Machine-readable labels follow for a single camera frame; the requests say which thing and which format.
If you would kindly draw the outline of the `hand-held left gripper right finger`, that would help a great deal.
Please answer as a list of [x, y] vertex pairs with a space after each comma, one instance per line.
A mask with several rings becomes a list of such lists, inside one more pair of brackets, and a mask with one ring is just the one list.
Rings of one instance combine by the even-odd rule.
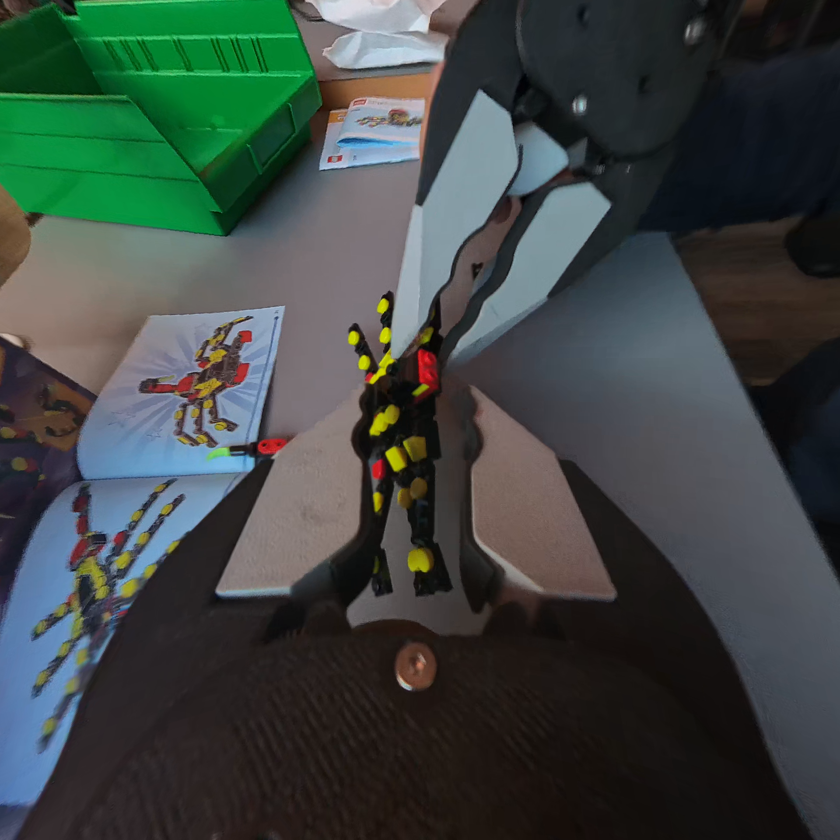
[[613, 602], [616, 588], [553, 450], [473, 385], [459, 394], [459, 570], [474, 611], [510, 597]]

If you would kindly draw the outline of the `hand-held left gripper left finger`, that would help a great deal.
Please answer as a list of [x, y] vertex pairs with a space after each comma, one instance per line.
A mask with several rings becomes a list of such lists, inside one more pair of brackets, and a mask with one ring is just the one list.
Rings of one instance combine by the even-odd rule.
[[303, 600], [329, 583], [330, 563], [361, 533], [363, 464], [353, 433], [362, 396], [361, 387], [353, 388], [273, 457], [216, 583], [220, 599]]

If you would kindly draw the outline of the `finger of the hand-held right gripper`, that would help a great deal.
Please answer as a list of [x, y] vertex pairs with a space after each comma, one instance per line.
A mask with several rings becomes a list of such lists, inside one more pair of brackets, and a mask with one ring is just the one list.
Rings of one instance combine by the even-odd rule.
[[511, 115], [482, 90], [425, 198], [412, 209], [395, 296], [395, 355], [407, 354], [453, 279], [463, 247], [490, 220], [519, 169]]
[[445, 363], [473, 359], [540, 308], [610, 208], [589, 182], [528, 196], [446, 336]]

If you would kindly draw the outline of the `black yellow lego creature model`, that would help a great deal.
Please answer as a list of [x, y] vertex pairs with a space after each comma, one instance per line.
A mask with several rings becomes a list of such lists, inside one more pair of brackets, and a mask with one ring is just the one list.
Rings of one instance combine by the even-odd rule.
[[[363, 507], [359, 538], [351, 549], [330, 563], [337, 590], [354, 598], [363, 585], [373, 596], [393, 593], [392, 570], [384, 546], [386, 526], [394, 505], [406, 514], [409, 528], [407, 568], [416, 596], [448, 592], [450, 576], [436, 538], [436, 463], [441, 458], [437, 422], [440, 393], [415, 395], [419, 348], [436, 354], [443, 342], [440, 314], [433, 307], [426, 328], [407, 354], [396, 356], [392, 342], [395, 298], [387, 291], [378, 301], [380, 321], [377, 356], [359, 323], [352, 323], [348, 342], [364, 375], [362, 420], [353, 432], [353, 446], [363, 464]], [[231, 455], [253, 455], [270, 465], [290, 442], [264, 439], [247, 447], [231, 447]]]

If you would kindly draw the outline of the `small folded lego leaflet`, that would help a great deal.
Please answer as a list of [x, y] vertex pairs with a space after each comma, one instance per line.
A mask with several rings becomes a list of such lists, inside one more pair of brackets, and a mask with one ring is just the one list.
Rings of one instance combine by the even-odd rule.
[[422, 98], [373, 97], [330, 111], [319, 170], [417, 161], [425, 111]]

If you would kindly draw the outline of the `open lego instruction booklet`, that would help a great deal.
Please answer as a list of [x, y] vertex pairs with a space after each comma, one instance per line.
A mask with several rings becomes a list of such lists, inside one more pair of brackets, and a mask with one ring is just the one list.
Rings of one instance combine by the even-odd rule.
[[254, 468], [283, 307], [150, 317], [81, 424], [2, 618], [2, 810], [33, 806], [142, 590]]

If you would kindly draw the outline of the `purple lego set box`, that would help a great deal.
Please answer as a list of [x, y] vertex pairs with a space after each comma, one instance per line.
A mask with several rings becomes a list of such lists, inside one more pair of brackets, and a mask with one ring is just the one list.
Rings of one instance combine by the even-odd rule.
[[1, 339], [1, 604], [28, 539], [58, 495], [80, 477], [77, 442], [97, 397]]

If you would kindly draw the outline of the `person's navy clothing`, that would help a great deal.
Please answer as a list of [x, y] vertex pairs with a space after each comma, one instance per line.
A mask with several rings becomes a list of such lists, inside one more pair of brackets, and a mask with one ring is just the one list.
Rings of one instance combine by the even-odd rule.
[[[838, 279], [838, 44], [716, 79], [679, 134], [637, 224], [687, 234], [798, 216], [784, 247], [796, 268]], [[818, 345], [752, 400], [805, 513], [839, 536], [839, 342]]]

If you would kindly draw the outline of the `white crumpled paper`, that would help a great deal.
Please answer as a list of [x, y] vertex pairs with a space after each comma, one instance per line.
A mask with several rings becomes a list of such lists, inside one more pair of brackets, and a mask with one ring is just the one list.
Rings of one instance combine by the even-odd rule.
[[341, 70], [436, 65], [444, 60], [456, 24], [449, 14], [463, 2], [309, 1], [316, 23], [342, 29], [322, 48], [323, 58]]

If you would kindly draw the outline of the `green plastic storage bin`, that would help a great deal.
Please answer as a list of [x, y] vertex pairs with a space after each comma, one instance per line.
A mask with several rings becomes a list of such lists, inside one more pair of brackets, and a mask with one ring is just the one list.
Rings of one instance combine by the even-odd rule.
[[227, 235], [311, 138], [287, 2], [76, 2], [2, 24], [2, 185], [28, 214]]

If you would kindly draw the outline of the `wooden tray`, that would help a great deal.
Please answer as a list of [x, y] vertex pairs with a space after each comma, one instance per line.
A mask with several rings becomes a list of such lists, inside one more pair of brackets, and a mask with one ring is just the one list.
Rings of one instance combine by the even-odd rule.
[[1, 286], [23, 264], [31, 246], [28, 218], [1, 186]]

